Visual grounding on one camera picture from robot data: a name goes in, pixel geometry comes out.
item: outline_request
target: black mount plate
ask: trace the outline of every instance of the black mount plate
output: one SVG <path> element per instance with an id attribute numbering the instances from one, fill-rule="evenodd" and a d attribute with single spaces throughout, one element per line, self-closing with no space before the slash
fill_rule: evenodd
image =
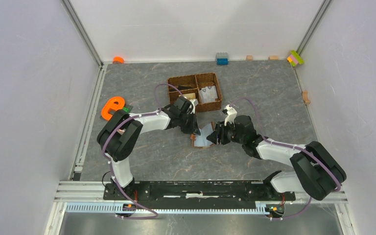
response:
<path id="1" fill-rule="evenodd" d="M 255 209 L 256 201 L 281 201 L 282 194 L 262 181 L 138 181 L 125 188 L 142 205 L 155 209 Z M 286 201 L 296 200 L 285 193 Z M 104 200 L 126 200 L 106 184 Z"/>

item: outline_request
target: white enclosure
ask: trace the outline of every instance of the white enclosure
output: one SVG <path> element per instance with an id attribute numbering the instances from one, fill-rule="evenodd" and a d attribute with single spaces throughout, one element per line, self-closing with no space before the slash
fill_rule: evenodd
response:
<path id="1" fill-rule="evenodd" d="M 72 0 L 102 61 L 288 56 L 321 0 Z"/>
<path id="2" fill-rule="evenodd" d="M 359 234 L 376 234 L 376 1 L 334 1 L 298 75 L 320 141 L 346 170 Z"/>
<path id="3" fill-rule="evenodd" d="M 69 180 L 101 71 L 89 44 L 104 62 L 284 59 L 323 1 L 70 2 L 85 32 L 62 0 L 0 0 L 0 234 L 42 234 Z M 376 1 L 332 1 L 301 55 L 299 81 L 319 141 L 347 173 L 354 226 L 376 234 Z"/>
<path id="4" fill-rule="evenodd" d="M 97 73 L 61 2 L 0 1 L 0 235 L 43 234 Z"/>

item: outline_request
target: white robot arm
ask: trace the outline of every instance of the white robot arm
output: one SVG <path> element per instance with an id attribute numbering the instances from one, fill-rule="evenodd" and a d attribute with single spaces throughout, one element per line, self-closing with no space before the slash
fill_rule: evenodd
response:
<path id="1" fill-rule="evenodd" d="M 110 158 L 114 175 L 122 187 L 126 187 L 133 180 L 130 172 L 128 156 L 133 150 L 140 134 L 153 131 L 165 130 L 179 126 L 185 134 L 200 134 L 195 116 L 196 99 L 188 100 L 179 97 L 174 104 L 163 108 L 156 115 L 144 116 L 144 114 L 126 113 L 123 110 L 116 111 L 112 118 L 97 136 L 97 142 L 103 146 L 113 130 L 129 117 L 134 117 L 125 123 L 123 130 L 116 133 L 106 148 L 106 156 Z"/>
<path id="2" fill-rule="evenodd" d="M 295 171 L 292 172 L 275 172 L 266 179 L 276 192 L 306 192 L 320 201 L 336 188 L 335 181 L 326 171 L 307 154 L 298 150 L 299 148 L 312 152 L 333 173 L 339 183 L 346 180 L 344 170 L 319 142 L 312 141 L 304 145 L 276 141 L 276 144 L 273 144 L 273 139 L 263 138 L 256 133 L 249 116 L 236 116 L 237 112 L 229 105 L 223 113 L 227 118 L 216 123 L 215 131 L 207 137 L 209 141 L 214 144 L 240 143 L 250 157 L 272 160 L 294 168 Z"/>

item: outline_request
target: metal bar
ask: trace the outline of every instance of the metal bar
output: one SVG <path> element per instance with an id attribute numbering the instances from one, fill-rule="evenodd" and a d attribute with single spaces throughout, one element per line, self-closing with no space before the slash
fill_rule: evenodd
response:
<path id="1" fill-rule="evenodd" d="M 67 203 L 65 202 L 54 202 L 52 204 L 44 235 L 58 235 L 60 233 L 66 208 Z"/>
<path id="2" fill-rule="evenodd" d="M 101 182 L 93 181 L 60 181 L 55 194 L 55 202 L 112 202 L 103 200 L 104 186 Z M 295 201 L 287 201 L 291 204 L 306 204 L 309 195 L 295 193 Z M 279 204 L 280 201 L 257 201 L 263 204 Z M 313 204 L 347 204 L 347 196 L 343 190 L 329 194 L 324 200 L 312 200 Z"/>
<path id="3" fill-rule="evenodd" d="M 339 223 L 341 224 L 344 235 L 355 235 L 353 223 L 351 222 L 348 205 L 335 204 L 336 213 L 338 214 Z"/>
<path id="4" fill-rule="evenodd" d="M 304 38 L 302 39 L 301 43 L 299 44 L 298 48 L 296 49 L 296 52 L 301 55 L 302 52 L 304 51 L 307 43 L 309 42 L 310 38 L 313 35 L 313 32 L 316 30 L 316 28 L 319 25 L 319 22 L 323 18 L 326 10 L 328 9 L 330 3 L 332 0 L 324 0 L 321 4 L 321 6 L 318 9 L 318 12 L 316 12 L 315 17 L 312 20 L 312 23 L 310 23 L 309 28 L 307 29 Z"/>
<path id="5" fill-rule="evenodd" d="M 80 213 L 149 213 L 146 210 L 129 211 L 125 209 L 128 201 L 121 202 L 69 202 L 66 212 Z M 160 214 L 269 214 L 265 211 L 266 204 L 256 203 L 255 209 L 153 209 Z"/>
<path id="6" fill-rule="evenodd" d="M 68 15 L 70 16 L 72 22 L 74 23 L 75 28 L 77 29 L 78 33 L 80 34 L 81 38 L 83 39 L 84 43 L 86 44 L 87 48 L 89 49 L 90 53 L 96 64 L 101 68 L 103 66 L 103 61 L 100 59 L 92 41 L 90 40 L 89 35 L 87 34 L 86 30 L 84 29 L 83 24 L 80 21 L 74 7 L 70 0 L 61 0 L 61 3 L 67 10 Z"/>
<path id="7" fill-rule="evenodd" d="M 99 71 L 97 80 L 92 92 L 92 99 L 90 100 L 89 109 L 87 111 L 86 120 L 84 122 L 83 131 L 81 133 L 78 147 L 75 151 L 75 164 L 72 166 L 70 179 L 75 172 L 81 172 L 77 166 L 82 167 L 84 159 L 86 157 L 87 146 L 90 139 L 90 133 L 92 132 L 93 122 L 96 115 L 97 104 L 100 99 L 101 88 L 103 87 L 104 75 L 106 74 L 107 65 L 103 66 Z"/>

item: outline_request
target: blue lego brick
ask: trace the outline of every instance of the blue lego brick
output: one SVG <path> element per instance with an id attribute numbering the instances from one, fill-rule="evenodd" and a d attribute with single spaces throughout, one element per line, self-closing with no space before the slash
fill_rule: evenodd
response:
<path id="1" fill-rule="evenodd" d="M 217 52 L 215 55 L 216 59 L 228 59 L 228 53 L 226 52 Z"/>
<path id="2" fill-rule="evenodd" d="M 217 62 L 228 62 L 228 59 L 217 59 Z"/>
<path id="3" fill-rule="evenodd" d="M 228 65 L 228 61 L 226 61 L 226 62 L 218 62 L 217 61 L 217 65 Z"/>

